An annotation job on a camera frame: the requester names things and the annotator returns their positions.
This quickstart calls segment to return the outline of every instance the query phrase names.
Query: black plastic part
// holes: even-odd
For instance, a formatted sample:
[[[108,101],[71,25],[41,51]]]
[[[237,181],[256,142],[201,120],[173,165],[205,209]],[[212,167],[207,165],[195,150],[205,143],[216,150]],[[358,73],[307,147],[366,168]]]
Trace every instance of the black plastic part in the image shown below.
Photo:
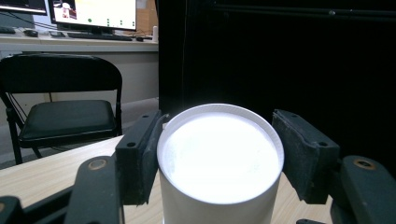
[[[17,197],[0,197],[0,223],[27,223],[26,216],[21,208],[21,202]]]
[[[116,146],[123,204],[149,202],[158,170],[157,143],[163,130],[160,110],[143,115]]]
[[[101,156],[78,168],[65,224],[124,223],[116,163]]]
[[[358,224],[353,211],[341,207],[336,202],[332,202],[330,214],[332,216],[332,224]]]
[[[303,218],[303,219],[297,220],[296,224],[325,224],[325,223],[316,222],[316,221],[313,221],[313,220],[309,220],[309,219]]]
[[[272,126],[285,151],[283,172],[300,200],[325,204],[328,181],[339,157],[339,146],[300,116],[276,109]]]
[[[396,180],[382,164],[344,157],[341,180],[359,224],[396,223]]]
[[[63,189],[24,209],[29,223],[63,223],[73,187]]]

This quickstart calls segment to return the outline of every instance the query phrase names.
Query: black folding chair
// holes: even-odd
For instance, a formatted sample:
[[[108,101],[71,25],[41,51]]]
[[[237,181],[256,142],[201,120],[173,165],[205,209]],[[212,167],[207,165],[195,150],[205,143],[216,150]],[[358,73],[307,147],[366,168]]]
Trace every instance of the black folding chair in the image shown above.
[[[7,121],[17,164],[21,147],[32,148],[38,158],[43,147],[68,146],[122,135],[122,77],[118,68],[86,55],[53,53],[17,54],[0,61],[0,94],[7,107]],[[21,109],[19,93],[106,91],[106,99],[53,101]]]

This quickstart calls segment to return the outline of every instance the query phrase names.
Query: white liquid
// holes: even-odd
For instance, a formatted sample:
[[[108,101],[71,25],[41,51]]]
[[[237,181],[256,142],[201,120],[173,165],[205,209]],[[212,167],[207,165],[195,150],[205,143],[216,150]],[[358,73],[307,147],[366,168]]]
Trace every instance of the white liquid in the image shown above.
[[[264,193],[280,173],[276,147],[256,123],[207,113],[165,142],[163,172],[190,197],[207,203],[241,203]]]

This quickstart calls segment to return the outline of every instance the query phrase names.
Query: chair seat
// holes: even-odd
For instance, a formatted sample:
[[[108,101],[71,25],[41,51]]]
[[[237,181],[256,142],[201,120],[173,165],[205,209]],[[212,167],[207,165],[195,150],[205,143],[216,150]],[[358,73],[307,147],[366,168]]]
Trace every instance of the chair seat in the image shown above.
[[[32,107],[19,135],[21,147],[48,147],[117,135],[110,102],[79,100]]]

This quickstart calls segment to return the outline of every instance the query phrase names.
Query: white cylindrical container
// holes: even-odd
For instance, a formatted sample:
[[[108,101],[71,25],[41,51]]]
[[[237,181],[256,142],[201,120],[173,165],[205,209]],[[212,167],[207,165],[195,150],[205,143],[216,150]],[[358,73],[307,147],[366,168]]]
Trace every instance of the white cylindrical container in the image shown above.
[[[236,105],[172,118],[158,143],[164,224],[269,224],[283,168],[272,126]]]

